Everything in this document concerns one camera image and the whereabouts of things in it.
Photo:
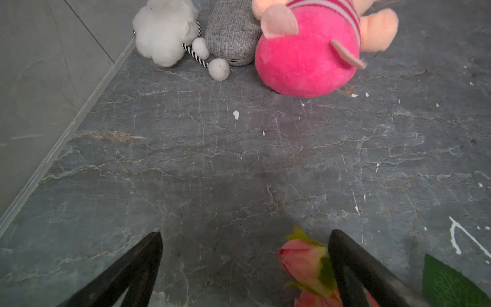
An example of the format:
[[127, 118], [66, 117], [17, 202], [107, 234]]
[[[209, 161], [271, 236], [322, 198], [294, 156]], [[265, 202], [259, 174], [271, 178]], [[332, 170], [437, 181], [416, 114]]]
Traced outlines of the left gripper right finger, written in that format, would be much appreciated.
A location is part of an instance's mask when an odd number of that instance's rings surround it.
[[328, 252], [344, 306], [369, 306], [368, 292], [379, 306], [430, 306], [342, 230], [333, 230]]

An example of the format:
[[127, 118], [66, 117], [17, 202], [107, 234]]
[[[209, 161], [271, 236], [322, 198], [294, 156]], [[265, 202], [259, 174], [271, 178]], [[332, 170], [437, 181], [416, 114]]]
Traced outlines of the artificial pink flower bouquet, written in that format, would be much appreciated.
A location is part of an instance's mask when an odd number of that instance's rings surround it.
[[[332, 268], [328, 244], [310, 238], [301, 228], [279, 250], [291, 286], [300, 289], [295, 306], [344, 306]], [[379, 306], [366, 292], [369, 306]], [[490, 296], [454, 268], [425, 255], [421, 294], [430, 306], [490, 306]]]

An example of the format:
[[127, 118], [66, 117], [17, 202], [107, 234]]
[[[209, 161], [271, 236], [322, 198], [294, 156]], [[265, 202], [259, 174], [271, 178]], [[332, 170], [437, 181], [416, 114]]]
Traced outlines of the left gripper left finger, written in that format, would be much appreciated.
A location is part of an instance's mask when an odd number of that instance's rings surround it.
[[151, 232], [60, 306], [148, 306], [163, 251], [160, 232]]

